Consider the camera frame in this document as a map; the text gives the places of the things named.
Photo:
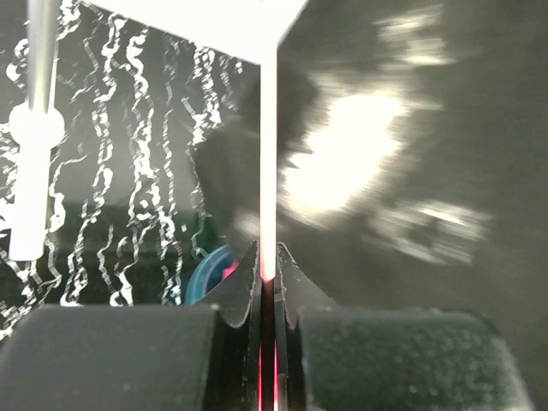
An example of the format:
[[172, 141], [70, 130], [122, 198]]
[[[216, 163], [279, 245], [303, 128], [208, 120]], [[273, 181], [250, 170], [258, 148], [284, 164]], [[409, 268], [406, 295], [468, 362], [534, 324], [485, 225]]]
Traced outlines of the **black white patterned trousers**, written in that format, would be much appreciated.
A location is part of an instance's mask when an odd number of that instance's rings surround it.
[[311, 1], [278, 54], [277, 237], [335, 300], [467, 309], [547, 367], [547, 4]]

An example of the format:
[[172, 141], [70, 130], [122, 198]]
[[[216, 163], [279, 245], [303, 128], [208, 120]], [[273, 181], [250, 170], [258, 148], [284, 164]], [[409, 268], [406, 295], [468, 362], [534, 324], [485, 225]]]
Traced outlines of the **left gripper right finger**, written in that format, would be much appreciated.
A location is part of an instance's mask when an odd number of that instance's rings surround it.
[[304, 382], [298, 312], [301, 308], [331, 308], [337, 304], [297, 265], [289, 249], [277, 244], [274, 279], [276, 331], [276, 393], [279, 410], [301, 410]]

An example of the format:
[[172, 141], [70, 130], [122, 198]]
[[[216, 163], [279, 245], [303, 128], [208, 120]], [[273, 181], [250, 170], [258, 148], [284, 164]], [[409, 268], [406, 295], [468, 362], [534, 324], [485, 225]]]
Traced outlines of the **magenta pink trousers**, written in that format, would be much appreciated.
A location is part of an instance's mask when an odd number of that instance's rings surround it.
[[239, 263], [234, 260], [230, 266], [223, 270], [222, 279], [225, 280], [227, 277], [229, 277], [237, 269], [238, 265]]

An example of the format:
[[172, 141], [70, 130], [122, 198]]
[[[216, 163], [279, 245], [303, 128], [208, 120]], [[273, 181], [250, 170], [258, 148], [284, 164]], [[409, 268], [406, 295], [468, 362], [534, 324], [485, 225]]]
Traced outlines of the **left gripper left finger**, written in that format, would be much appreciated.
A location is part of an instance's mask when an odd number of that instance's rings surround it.
[[219, 358], [212, 362], [219, 366], [213, 392], [220, 398], [212, 406], [214, 410], [259, 408], [262, 281], [256, 241], [249, 244], [238, 263], [229, 277], [196, 302], [215, 307], [220, 317], [222, 343]]

